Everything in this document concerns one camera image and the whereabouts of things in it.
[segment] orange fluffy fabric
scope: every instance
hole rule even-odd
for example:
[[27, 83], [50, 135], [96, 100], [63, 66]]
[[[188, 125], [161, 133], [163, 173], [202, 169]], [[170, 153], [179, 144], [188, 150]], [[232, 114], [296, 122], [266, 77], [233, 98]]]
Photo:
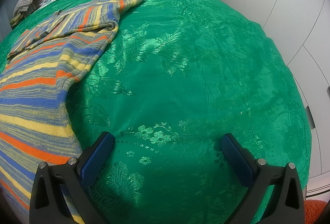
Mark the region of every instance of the orange fluffy fabric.
[[327, 203], [320, 200], [306, 200], [305, 201], [305, 224], [313, 224]]

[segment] blue textured pad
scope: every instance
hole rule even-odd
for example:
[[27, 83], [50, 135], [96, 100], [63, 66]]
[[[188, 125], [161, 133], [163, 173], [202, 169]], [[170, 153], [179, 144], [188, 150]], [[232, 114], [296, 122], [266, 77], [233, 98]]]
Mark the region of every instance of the blue textured pad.
[[113, 148], [113, 141], [113, 135], [108, 133], [99, 143], [86, 164], [81, 168], [80, 183], [83, 189], [94, 183], [97, 174]]
[[221, 149], [241, 185], [247, 188], [252, 187], [254, 179], [253, 170], [229, 136], [224, 135], [221, 138]]

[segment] cabinet handle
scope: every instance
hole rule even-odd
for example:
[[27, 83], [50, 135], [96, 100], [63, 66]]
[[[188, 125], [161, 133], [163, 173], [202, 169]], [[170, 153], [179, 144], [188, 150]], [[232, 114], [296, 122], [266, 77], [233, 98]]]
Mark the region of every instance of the cabinet handle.
[[315, 128], [315, 123], [314, 123], [314, 119], [313, 119], [313, 116], [311, 114], [311, 110], [310, 110], [309, 106], [306, 107], [306, 114], [307, 114], [307, 118], [308, 118], [309, 124], [311, 126], [311, 129], [314, 129]]

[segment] bed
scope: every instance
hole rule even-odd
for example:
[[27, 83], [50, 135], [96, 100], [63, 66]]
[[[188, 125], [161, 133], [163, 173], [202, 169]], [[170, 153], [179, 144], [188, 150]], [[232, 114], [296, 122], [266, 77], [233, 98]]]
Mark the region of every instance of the bed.
[[[88, 1], [46, 0], [0, 44], [0, 71], [25, 29]], [[292, 74], [260, 25], [219, 0], [128, 11], [66, 106], [83, 149], [102, 131], [116, 138], [90, 189], [113, 224], [225, 222], [246, 192], [219, 148], [225, 133], [308, 180], [311, 134]]]

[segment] white wardrobe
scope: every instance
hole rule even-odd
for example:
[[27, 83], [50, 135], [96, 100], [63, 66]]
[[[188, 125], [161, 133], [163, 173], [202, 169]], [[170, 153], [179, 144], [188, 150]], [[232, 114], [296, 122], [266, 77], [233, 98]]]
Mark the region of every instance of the white wardrobe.
[[312, 133], [307, 196], [330, 190], [330, 0], [221, 1], [259, 23], [290, 68]]

